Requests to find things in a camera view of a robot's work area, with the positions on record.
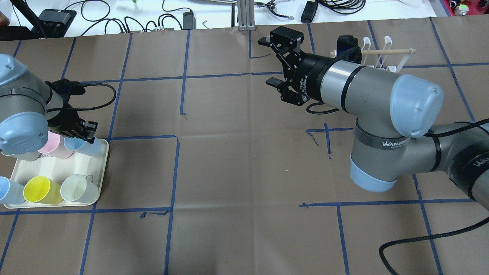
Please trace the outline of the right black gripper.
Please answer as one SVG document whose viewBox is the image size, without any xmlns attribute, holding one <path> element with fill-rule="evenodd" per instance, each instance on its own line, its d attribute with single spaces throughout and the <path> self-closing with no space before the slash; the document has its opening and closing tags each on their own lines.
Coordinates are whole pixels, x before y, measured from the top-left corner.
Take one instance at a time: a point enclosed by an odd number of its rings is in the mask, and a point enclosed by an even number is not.
<svg viewBox="0 0 489 275">
<path fill-rule="evenodd" d="M 302 106 L 309 99 L 321 101 L 320 83 L 321 56 L 302 51 L 304 33 L 279 26 L 262 37 L 258 45 L 271 48 L 282 64 L 285 80 L 271 77 L 266 84 L 276 88 L 284 102 Z"/>
</svg>

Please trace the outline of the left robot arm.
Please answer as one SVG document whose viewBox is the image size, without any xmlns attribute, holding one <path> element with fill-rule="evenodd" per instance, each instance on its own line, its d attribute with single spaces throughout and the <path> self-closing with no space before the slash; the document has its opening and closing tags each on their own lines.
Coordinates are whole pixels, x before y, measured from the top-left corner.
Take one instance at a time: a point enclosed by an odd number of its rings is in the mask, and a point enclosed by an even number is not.
<svg viewBox="0 0 489 275">
<path fill-rule="evenodd" d="M 38 151 L 50 132 L 94 143 L 98 123 L 83 120 L 69 104 L 85 85 L 42 81 L 8 54 L 0 56 L 0 148 L 10 154 Z"/>
</svg>

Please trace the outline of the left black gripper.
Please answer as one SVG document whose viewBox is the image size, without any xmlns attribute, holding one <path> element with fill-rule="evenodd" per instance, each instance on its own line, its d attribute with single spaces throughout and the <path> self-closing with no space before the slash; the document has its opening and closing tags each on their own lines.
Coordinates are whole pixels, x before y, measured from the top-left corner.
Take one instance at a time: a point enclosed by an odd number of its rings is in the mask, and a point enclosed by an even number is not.
<svg viewBox="0 0 489 275">
<path fill-rule="evenodd" d="M 68 138 L 83 139 L 93 144 L 98 123 L 86 121 L 79 117 L 77 111 L 63 108 L 56 111 L 48 110 L 48 126 L 51 132 Z"/>
</svg>

